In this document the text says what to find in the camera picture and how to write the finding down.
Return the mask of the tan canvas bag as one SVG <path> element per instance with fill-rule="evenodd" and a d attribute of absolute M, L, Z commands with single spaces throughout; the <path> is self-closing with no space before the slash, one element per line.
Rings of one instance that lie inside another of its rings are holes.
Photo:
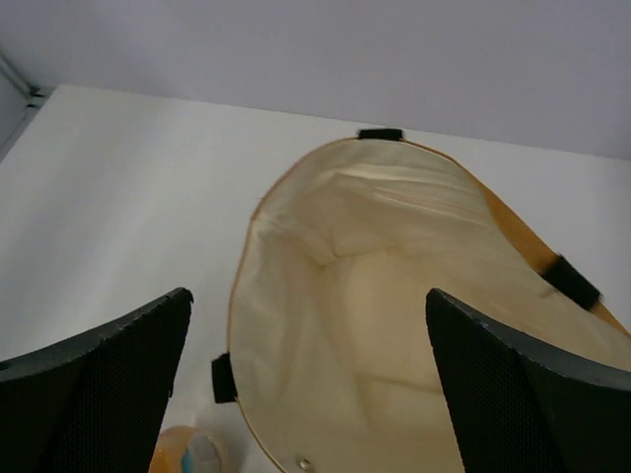
<path fill-rule="evenodd" d="M 617 369 L 630 337 L 599 292 L 451 157 L 397 129 L 315 149 L 254 211 L 229 304 L 239 405 L 280 472 L 460 472 L 428 335 L 440 289 Z"/>

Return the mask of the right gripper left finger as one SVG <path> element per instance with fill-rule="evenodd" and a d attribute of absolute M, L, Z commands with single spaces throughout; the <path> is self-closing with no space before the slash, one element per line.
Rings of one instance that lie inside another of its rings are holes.
<path fill-rule="evenodd" d="M 183 350 L 192 293 L 1 363 L 4 472 L 146 472 Z"/>

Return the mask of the orange bottle pink cap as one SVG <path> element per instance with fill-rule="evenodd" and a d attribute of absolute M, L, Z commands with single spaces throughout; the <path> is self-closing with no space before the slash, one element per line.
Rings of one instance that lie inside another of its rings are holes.
<path fill-rule="evenodd" d="M 163 430 L 157 440 L 150 473 L 226 473 L 225 449 L 206 431 L 190 426 Z"/>

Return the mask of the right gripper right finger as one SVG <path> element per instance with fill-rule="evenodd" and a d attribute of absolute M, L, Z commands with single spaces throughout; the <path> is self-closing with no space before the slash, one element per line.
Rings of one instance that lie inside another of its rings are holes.
<path fill-rule="evenodd" d="M 630 373 L 433 289 L 426 323 L 467 472 L 627 472 Z"/>

